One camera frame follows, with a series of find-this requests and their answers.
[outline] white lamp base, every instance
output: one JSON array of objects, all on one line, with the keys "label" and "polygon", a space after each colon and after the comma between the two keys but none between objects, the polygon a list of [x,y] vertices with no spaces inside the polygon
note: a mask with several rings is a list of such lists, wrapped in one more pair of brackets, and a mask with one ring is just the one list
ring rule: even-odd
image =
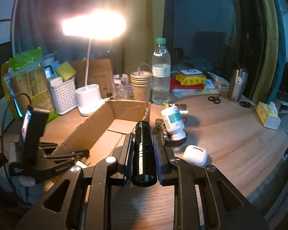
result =
[{"label": "white lamp base", "polygon": [[76,90],[78,109],[82,116],[89,116],[94,113],[105,102],[101,98],[99,85],[92,84]]}]

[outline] red book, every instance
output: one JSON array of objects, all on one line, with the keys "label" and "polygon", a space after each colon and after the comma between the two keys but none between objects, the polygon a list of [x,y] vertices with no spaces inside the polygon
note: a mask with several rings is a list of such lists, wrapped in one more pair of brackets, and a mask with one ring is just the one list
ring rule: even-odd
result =
[{"label": "red book", "polygon": [[171,81],[170,81],[170,90],[175,93],[181,92],[178,90],[204,90],[204,89],[205,89],[205,86],[203,84],[181,85],[180,82],[176,80],[175,78],[171,78]]}]

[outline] yellow sponge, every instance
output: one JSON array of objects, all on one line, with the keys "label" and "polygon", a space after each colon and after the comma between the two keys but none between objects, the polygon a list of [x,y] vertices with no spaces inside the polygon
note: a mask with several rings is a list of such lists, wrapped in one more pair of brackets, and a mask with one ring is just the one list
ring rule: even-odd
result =
[{"label": "yellow sponge", "polygon": [[69,80],[76,74],[76,71],[67,61],[59,65],[55,71],[60,77],[62,77],[64,82]]}]

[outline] scissors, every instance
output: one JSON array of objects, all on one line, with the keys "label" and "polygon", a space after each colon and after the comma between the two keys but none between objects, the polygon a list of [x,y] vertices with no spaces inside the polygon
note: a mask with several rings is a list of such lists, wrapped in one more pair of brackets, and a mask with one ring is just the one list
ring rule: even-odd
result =
[{"label": "scissors", "polygon": [[221,94],[218,94],[216,96],[210,96],[210,97],[208,97],[208,100],[213,101],[215,104],[219,104],[219,103],[221,103],[221,100],[219,99],[220,96],[221,96]]}]

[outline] cardboard box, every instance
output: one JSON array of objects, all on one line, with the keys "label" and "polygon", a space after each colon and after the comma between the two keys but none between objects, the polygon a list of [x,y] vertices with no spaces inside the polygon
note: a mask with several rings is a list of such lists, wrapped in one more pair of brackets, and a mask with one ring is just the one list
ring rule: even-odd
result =
[{"label": "cardboard box", "polygon": [[89,117],[76,108],[47,124],[41,141],[58,143],[57,154],[89,149],[88,166],[94,166],[123,145],[138,121],[149,122],[150,108],[148,102],[109,100]]},{"label": "cardboard box", "polygon": [[259,102],[256,112],[264,127],[277,130],[281,120],[277,113],[272,110],[269,104]]},{"label": "cardboard box", "polygon": [[[72,67],[76,70],[77,87],[83,87],[86,61],[74,61]],[[88,85],[98,84],[102,98],[112,96],[112,79],[113,73],[110,59],[89,61]]]}]

